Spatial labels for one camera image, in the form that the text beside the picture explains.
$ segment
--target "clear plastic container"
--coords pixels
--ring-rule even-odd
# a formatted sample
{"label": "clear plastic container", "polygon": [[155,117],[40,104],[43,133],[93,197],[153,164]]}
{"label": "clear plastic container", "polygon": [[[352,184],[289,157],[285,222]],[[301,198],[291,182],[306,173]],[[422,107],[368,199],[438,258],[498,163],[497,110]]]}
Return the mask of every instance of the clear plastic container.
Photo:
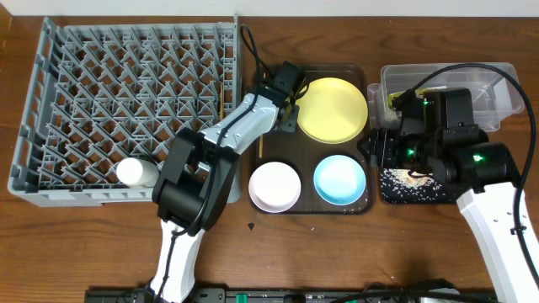
{"label": "clear plastic container", "polygon": [[[398,128],[400,114],[389,108],[387,95],[403,92],[432,72],[456,63],[393,65],[382,68],[382,83],[373,93],[369,110],[375,125]],[[486,63],[511,75],[517,82],[515,67],[509,63]],[[496,72],[482,68],[460,68],[441,73],[421,88],[468,88],[472,93],[473,118],[485,131],[496,131],[499,122],[524,110],[524,100],[516,89]]]}

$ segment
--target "black tray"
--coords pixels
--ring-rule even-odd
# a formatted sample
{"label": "black tray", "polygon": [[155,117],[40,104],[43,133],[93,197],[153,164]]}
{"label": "black tray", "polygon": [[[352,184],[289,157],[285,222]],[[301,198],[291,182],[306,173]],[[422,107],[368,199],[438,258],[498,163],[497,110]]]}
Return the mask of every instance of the black tray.
{"label": "black tray", "polygon": [[[365,74],[354,65],[310,65],[303,66],[307,81],[311,82],[323,77],[336,77],[354,84],[366,96]],[[363,131],[354,139],[341,144],[324,144],[307,136],[303,130],[296,126],[293,133],[275,131],[262,138],[262,157],[260,153],[260,140],[255,144],[254,166],[267,162],[284,162],[296,169],[302,181],[302,193],[298,201],[287,211],[276,215],[360,215],[367,212],[375,201],[376,188],[374,186],[373,169],[365,162],[365,158],[356,148],[357,141],[369,131],[369,121]],[[363,195],[350,205],[332,205],[322,199],[314,188],[312,177],[316,166],[325,158],[332,155],[346,155],[355,159],[366,174],[366,189]],[[251,205],[259,209],[250,199]]]}

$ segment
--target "wood grain surface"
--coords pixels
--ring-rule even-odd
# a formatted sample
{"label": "wood grain surface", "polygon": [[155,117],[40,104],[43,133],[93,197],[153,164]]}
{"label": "wood grain surface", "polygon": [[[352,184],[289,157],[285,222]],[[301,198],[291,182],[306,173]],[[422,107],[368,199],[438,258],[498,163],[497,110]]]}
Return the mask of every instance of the wood grain surface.
{"label": "wood grain surface", "polygon": [[[215,22],[230,18],[53,18],[60,25]],[[539,19],[244,18],[268,64],[354,63],[368,82],[388,64],[506,61],[539,109]],[[0,301],[80,302],[90,287],[145,284],[157,268],[161,229],[153,203],[38,208],[6,189],[42,18],[16,17],[0,66]],[[254,72],[243,56],[244,75]],[[519,167],[529,140],[523,114],[491,140]],[[539,162],[526,185],[536,231]],[[244,182],[248,167],[244,166]],[[254,229],[248,223],[254,223]],[[204,237],[198,281],[232,288],[359,289],[445,278],[492,288],[478,245],[454,205],[386,205],[360,216],[278,216],[245,196]]]}
{"label": "wood grain surface", "polygon": [[6,36],[9,32],[9,27],[11,26],[11,14],[6,10],[6,8],[0,4],[0,60],[2,58],[3,49],[6,46]]}

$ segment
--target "gray dish rack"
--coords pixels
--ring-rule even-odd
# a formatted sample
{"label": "gray dish rack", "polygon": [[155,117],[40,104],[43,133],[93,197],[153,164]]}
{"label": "gray dish rack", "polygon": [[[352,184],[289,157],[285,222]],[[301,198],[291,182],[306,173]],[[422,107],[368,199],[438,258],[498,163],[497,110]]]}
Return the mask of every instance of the gray dish rack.
{"label": "gray dish rack", "polygon": [[159,168],[175,134],[232,112],[241,93],[233,23],[58,27],[45,18],[8,180],[43,207],[150,201],[115,169]]}

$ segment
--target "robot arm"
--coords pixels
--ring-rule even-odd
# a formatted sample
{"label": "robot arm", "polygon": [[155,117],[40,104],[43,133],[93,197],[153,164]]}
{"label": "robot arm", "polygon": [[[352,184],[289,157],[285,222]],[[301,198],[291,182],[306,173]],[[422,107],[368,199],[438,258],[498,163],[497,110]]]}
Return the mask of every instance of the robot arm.
{"label": "robot arm", "polygon": [[[522,256],[514,227],[512,210],[515,187],[511,182],[485,186],[484,193],[473,189],[457,201],[461,214],[478,241],[488,274],[500,302],[539,302],[539,291]],[[535,264],[539,264],[539,243],[531,226],[524,195],[520,215],[526,226],[524,238]]]}
{"label": "robot arm", "polygon": [[[372,166],[431,175],[455,195],[476,237],[501,302],[539,301],[539,290],[514,233],[513,202],[520,174],[507,147],[488,142],[473,121],[465,88],[435,90],[402,105],[399,130],[372,130],[358,149]],[[539,244],[524,194],[520,216],[526,245],[539,264]]]}
{"label": "robot arm", "polygon": [[[254,140],[273,130],[276,123],[296,123],[289,118],[293,110],[299,110],[294,100],[304,80],[303,70],[285,61],[273,82],[260,84],[262,90],[253,109],[236,123],[233,121],[250,109],[255,100],[253,93],[248,93],[236,110],[215,126],[199,133],[183,129],[174,139],[152,192],[152,200],[158,204],[157,215],[162,219],[163,245],[150,287],[163,301],[182,302],[192,290],[195,260],[204,231],[213,227],[227,201],[239,198],[239,194],[233,194],[238,190],[231,192],[231,188],[241,183],[236,174],[240,171],[241,154]],[[220,146],[216,146],[221,130],[231,123],[234,124]],[[209,189],[209,178],[202,175],[209,175],[212,169],[216,176]],[[210,198],[203,209],[208,190]],[[179,232],[187,235],[173,235]]]}

